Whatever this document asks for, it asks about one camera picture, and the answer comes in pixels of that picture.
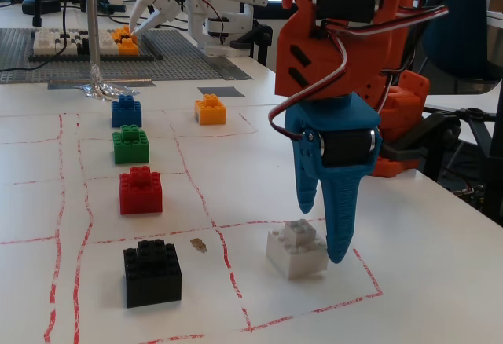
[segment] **red lego brick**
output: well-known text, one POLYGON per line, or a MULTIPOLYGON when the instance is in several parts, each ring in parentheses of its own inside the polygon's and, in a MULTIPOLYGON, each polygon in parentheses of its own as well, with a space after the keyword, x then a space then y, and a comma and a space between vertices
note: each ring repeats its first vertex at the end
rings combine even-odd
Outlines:
POLYGON ((160 174, 150 167, 131 167, 129 174, 120 176, 120 213, 141 214, 163 211, 163 186, 160 174))

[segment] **orange robotic arm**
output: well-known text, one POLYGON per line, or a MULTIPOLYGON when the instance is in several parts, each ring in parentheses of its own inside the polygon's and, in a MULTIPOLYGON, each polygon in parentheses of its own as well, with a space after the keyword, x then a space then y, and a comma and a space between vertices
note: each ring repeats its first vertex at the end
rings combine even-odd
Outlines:
MULTIPOLYGON (((380 113, 384 141, 396 140, 421 121, 429 81, 406 70, 413 58, 402 65, 403 49, 409 26, 446 14, 445 7, 421 9, 419 2, 419 8, 413 8, 414 0, 368 0, 365 6, 359 2, 353 11, 350 0, 283 0, 283 6, 288 9, 293 1, 299 10, 283 27, 278 39, 276 95, 290 98, 296 95, 298 102, 299 94, 336 70, 343 63, 343 55, 334 47, 335 37, 342 42, 347 55, 345 72, 302 99, 329 99, 356 92, 380 113), (367 9, 371 5, 369 17, 367 9), (325 11, 322 15, 327 7, 330 12, 333 6, 335 15, 341 13, 345 17, 324 16, 318 25, 321 6, 325 11), (355 14, 362 8, 365 14, 355 14), (365 16, 370 19, 367 24, 349 25, 349 20, 365 16), (402 74, 400 83, 391 86, 393 77, 399 74, 402 74)), ((414 161, 379 159, 375 175, 394 177, 416 165, 414 161)))

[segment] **small debris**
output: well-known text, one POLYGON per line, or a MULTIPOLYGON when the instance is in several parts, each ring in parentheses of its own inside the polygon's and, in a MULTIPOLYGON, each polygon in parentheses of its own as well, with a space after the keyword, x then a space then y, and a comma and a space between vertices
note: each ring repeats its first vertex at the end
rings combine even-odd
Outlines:
POLYGON ((190 243, 194 246, 196 250, 199 252, 202 252, 203 254, 206 252, 206 245, 202 240, 199 238, 194 238, 193 240, 190 240, 190 243))

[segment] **gray baseplate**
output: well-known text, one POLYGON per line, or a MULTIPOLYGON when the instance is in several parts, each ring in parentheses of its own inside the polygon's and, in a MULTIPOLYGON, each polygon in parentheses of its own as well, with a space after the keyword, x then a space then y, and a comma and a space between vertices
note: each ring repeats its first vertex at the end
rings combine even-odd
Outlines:
MULTIPOLYGON (((31 33, 35 31, 30 28, 0 28, 0 69, 32 68, 41 64, 28 62, 28 56, 33 54, 31 33)), ((204 55, 177 31, 153 30, 143 36, 155 45, 157 51, 163 55, 163 60, 102 62, 101 73, 104 79, 252 79, 225 57, 204 55)), ((35 71, 0 73, 1 84, 89 78, 89 63, 82 61, 55 61, 35 71)))

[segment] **blue lego brick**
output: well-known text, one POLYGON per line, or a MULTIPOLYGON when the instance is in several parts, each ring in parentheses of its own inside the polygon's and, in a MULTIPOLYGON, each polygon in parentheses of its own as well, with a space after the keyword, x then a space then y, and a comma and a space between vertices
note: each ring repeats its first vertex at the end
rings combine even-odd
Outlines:
POLYGON ((141 127, 140 119, 112 119, 112 128, 120 128, 121 126, 139 126, 141 127))
POLYGON ((131 95, 121 95, 118 102, 112 102, 112 126, 116 128, 132 124, 141 126, 141 103, 134 101, 131 95), (118 125, 113 125, 115 120, 121 120, 121 122, 118 125))
POLYGON ((133 108, 134 99, 131 95, 119 96, 119 106, 121 108, 133 108))

